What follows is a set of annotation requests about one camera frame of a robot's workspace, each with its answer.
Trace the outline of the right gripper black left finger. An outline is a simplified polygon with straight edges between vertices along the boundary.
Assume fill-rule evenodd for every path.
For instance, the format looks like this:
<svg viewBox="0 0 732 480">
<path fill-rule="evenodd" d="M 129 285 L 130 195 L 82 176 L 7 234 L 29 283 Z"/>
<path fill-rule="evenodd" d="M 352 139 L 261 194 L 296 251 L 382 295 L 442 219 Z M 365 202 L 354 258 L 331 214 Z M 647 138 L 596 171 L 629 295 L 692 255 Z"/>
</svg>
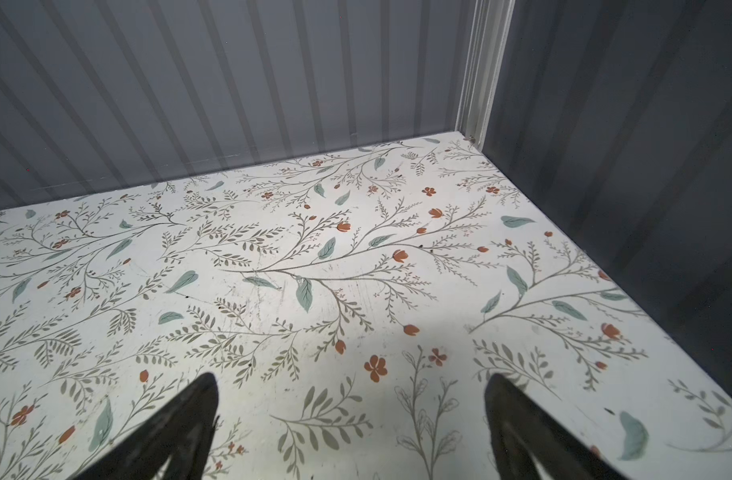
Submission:
<svg viewBox="0 0 732 480">
<path fill-rule="evenodd" d="M 203 373 L 76 479 L 201 479 L 217 428 L 219 389 Z"/>
</svg>

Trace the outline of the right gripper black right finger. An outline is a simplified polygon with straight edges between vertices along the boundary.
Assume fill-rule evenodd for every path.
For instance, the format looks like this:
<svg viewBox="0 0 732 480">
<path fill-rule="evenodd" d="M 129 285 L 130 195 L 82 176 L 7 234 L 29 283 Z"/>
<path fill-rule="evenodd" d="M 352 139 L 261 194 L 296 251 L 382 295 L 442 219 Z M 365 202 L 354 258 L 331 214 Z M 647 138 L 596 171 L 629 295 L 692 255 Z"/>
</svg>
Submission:
<svg viewBox="0 0 732 480">
<path fill-rule="evenodd" d="M 485 394 L 491 446 L 502 479 L 622 479 L 618 470 L 582 444 L 501 374 Z"/>
</svg>

